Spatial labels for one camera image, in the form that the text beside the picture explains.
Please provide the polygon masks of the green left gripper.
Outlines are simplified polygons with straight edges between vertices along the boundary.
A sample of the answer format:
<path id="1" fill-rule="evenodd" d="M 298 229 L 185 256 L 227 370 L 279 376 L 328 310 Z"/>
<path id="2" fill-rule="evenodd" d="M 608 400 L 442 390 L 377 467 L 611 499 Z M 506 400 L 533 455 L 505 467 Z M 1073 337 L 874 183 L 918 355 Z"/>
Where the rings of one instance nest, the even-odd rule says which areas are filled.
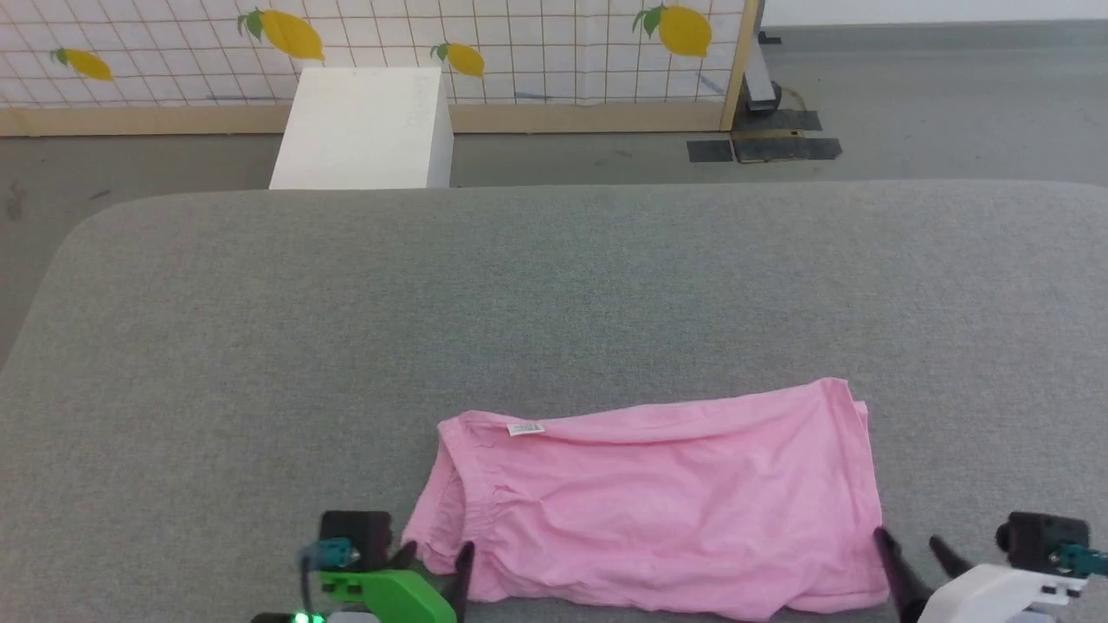
<path id="1" fill-rule="evenodd" d="M 466 620 L 468 588 L 473 573 L 475 545 L 464 542 L 454 561 L 454 579 L 440 595 L 422 575 L 411 571 L 416 542 L 406 542 L 393 555 L 396 570 L 320 573 L 321 588 L 343 604 L 325 622 L 458 622 Z"/>

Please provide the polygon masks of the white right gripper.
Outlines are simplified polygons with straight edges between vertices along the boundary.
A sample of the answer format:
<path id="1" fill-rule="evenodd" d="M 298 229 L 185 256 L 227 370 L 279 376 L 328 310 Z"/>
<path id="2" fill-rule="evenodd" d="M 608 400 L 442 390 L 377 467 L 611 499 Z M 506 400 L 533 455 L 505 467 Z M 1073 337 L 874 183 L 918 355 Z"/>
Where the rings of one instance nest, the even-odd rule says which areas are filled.
<path id="1" fill-rule="evenodd" d="M 1010 622 L 1033 606 L 1067 606 L 1088 580 L 995 564 L 973 566 L 942 537 L 930 549 L 950 582 L 931 594 L 884 527 L 873 532 L 899 622 Z"/>

